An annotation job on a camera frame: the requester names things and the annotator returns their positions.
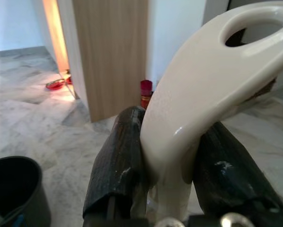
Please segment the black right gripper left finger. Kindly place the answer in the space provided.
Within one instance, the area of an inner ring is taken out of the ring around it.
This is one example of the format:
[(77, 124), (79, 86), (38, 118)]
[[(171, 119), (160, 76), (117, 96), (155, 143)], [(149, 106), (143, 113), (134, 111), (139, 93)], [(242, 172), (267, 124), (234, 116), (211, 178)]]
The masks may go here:
[(146, 227), (148, 178), (140, 131), (145, 109), (132, 106), (115, 119), (93, 163), (83, 207), (85, 227)]

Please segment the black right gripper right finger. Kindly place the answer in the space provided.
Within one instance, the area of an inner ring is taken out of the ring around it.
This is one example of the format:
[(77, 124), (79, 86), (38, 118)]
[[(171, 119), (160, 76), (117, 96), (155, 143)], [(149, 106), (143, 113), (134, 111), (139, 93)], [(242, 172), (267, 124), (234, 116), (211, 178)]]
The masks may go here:
[(221, 122), (200, 139), (193, 183), (204, 214), (236, 212), (250, 220), (283, 220), (283, 199)]

